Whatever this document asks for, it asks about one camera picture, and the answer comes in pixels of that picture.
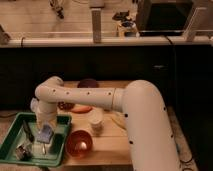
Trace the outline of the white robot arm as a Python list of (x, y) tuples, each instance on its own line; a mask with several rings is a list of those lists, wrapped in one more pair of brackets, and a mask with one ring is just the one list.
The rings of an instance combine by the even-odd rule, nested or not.
[(35, 96), (42, 119), (55, 114), (59, 102), (123, 113), (134, 171), (181, 171), (167, 109), (153, 83), (136, 80), (124, 88), (68, 88), (53, 76), (36, 87)]

